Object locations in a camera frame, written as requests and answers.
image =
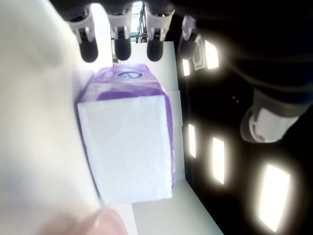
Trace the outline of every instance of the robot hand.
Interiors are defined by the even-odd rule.
[[[92,0],[51,0],[77,37],[82,58],[98,56]],[[98,0],[105,8],[120,60],[131,55],[131,0]],[[251,5],[248,1],[216,1],[196,5],[178,0],[146,0],[147,55],[158,61],[174,11],[184,16],[179,55],[191,59],[201,36],[223,53],[227,65],[254,87],[252,107],[241,123],[248,142],[275,142],[303,115],[313,102],[311,40],[294,43],[294,36],[311,38],[310,16],[294,15],[294,4],[274,5],[270,0]],[[288,7],[293,14],[290,20]]]

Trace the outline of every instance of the white cloth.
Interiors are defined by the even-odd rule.
[[[163,95],[78,104],[88,159],[105,204],[172,197]]]

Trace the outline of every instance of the purple plastic wrapping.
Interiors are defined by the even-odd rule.
[[[79,103],[154,95],[163,95],[165,98],[173,187],[175,182],[175,156],[170,100],[165,89],[151,74],[146,65],[119,65],[101,69],[89,82]]]

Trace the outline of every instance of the rectangular light panel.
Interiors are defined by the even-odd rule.
[[[189,151],[191,156],[196,158],[196,133],[195,126],[189,124]]]
[[[182,60],[182,66],[184,68],[184,75],[185,76],[190,75],[189,61],[188,60]]]
[[[285,207],[289,179],[288,173],[268,164],[261,194],[260,219],[274,232]]]
[[[213,175],[224,184],[224,141],[213,138]]]
[[[219,67],[219,58],[216,47],[205,41],[205,55],[208,69],[215,69]]]

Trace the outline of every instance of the tissue box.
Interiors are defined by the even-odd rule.
[[[106,205],[172,197],[170,101],[147,66],[101,69],[77,106],[90,169]]]

